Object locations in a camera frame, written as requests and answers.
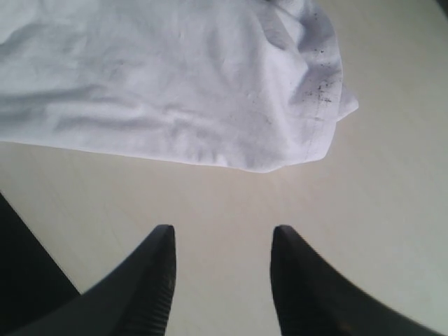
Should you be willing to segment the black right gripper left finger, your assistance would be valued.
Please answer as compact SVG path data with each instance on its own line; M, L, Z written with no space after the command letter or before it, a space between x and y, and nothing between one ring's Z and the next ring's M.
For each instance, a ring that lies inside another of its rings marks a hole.
M24 334L164 335L174 289L174 227L159 225L112 273Z

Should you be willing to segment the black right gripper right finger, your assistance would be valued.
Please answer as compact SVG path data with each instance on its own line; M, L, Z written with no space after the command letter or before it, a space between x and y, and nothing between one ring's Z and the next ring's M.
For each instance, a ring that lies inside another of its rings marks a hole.
M289 225L275 227L271 289L282 335L435 335L342 276Z

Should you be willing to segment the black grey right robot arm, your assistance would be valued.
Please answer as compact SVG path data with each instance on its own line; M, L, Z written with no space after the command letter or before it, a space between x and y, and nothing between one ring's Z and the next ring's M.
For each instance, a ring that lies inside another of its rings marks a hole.
M272 297L282 335L430 335L344 278L288 225L275 227ZM79 293L12 206L1 201L2 335L164 335L176 284L176 240L157 226Z

